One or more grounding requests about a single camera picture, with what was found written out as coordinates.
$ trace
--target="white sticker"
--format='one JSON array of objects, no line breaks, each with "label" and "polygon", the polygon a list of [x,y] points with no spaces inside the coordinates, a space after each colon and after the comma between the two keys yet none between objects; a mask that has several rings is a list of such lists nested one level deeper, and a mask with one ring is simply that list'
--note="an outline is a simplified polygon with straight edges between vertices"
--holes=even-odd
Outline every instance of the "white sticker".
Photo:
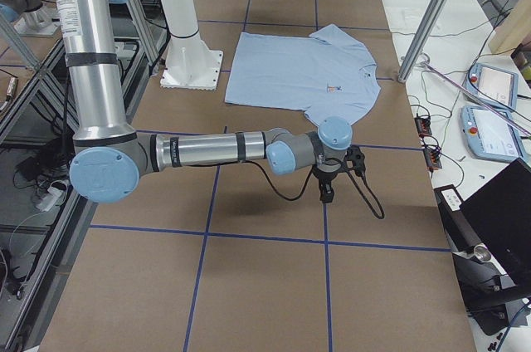
[{"label": "white sticker", "polygon": [[452,211],[459,211],[461,200],[457,193],[455,193],[455,190],[453,188],[449,188],[447,190],[443,190],[441,192],[442,197],[445,198],[446,202],[448,203],[448,206]]},{"label": "white sticker", "polygon": [[58,0],[57,11],[59,12],[59,18],[61,19],[63,37],[77,37],[83,35],[77,0]]}]

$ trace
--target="black screen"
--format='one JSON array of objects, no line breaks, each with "label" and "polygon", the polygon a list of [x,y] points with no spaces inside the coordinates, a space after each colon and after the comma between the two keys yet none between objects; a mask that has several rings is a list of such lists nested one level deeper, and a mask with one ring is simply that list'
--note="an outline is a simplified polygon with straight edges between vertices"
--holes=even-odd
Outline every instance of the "black screen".
[{"label": "black screen", "polygon": [[531,168],[516,159],[460,208],[514,283],[531,281]]}]

